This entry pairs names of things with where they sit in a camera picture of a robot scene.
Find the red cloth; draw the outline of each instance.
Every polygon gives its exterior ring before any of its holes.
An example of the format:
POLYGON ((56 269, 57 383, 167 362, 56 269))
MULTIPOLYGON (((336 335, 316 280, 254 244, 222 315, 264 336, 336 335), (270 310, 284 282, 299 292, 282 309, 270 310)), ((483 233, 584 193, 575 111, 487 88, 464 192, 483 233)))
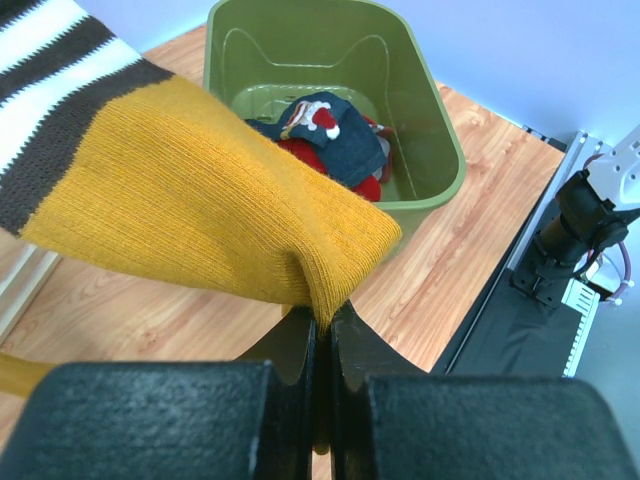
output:
MULTIPOLYGON (((327 169, 322 164, 316 152, 313 151, 311 145, 301 138, 289 138, 287 140, 279 140, 278 145, 285 150, 288 150, 299 160, 303 161, 311 168, 326 175, 327 169)), ((361 197, 366 198, 370 202, 379 202, 382 196, 382 188, 380 182, 376 180, 376 177, 369 175, 364 181, 351 189, 351 191, 357 193, 361 197)))

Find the plastic basket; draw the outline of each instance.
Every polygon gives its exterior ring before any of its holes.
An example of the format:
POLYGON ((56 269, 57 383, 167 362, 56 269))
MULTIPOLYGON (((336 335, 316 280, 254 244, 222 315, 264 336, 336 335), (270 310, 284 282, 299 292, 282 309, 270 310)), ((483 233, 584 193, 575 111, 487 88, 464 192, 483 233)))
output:
POLYGON ((460 189, 460 144, 409 26, 360 0, 226 0, 208 19, 204 86, 240 117, 275 122, 330 91, 395 129, 393 175, 376 205, 403 245, 460 189))

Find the wooden table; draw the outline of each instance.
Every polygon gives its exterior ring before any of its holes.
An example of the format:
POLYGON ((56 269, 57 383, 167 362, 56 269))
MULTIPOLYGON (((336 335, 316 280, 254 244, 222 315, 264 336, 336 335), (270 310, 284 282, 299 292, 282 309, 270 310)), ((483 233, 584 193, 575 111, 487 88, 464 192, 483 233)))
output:
MULTIPOLYGON (((205 29, 148 58, 201 82, 205 29)), ((445 86, 466 155, 465 183, 407 249, 354 295, 360 315, 430 369, 562 159, 562 153, 445 86)), ((278 320, 278 306, 113 274, 64 259, 1 351, 31 360, 231 359, 278 320)), ((22 401, 0 394, 0 444, 22 401)), ((318 478, 326 477, 326 464, 318 478)))

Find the denim fabric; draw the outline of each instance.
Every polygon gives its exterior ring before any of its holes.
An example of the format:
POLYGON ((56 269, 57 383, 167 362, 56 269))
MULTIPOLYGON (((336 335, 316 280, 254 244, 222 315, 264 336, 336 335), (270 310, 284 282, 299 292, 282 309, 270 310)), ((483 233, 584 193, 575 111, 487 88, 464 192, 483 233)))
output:
POLYGON ((352 188, 387 163, 387 156, 378 137, 360 112, 351 102, 329 92, 299 98, 284 111, 275 124, 265 124, 257 120, 247 120, 247 123, 262 135, 278 141, 282 138, 285 125, 298 104, 303 101, 328 103, 329 112, 340 127, 340 133, 337 138, 331 140, 325 129, 320 126, 310 130, 307 125, 296 125, 288 132, 288 136, 308 141, 332 179, 352 188))

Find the knitted sock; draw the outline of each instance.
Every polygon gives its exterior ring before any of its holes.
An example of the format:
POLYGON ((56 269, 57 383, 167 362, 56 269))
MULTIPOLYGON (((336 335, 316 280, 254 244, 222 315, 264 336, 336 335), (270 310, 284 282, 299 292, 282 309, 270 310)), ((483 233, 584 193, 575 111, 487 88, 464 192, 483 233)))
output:
POLYGON ((0 353, 0 392, 26 398, 54 366, 0 353))
POLYGON ((15 236, 118 272, 312 305, 323 328, 400 236, 71 0, 0 0, 0 136, 0 226, 15 236))

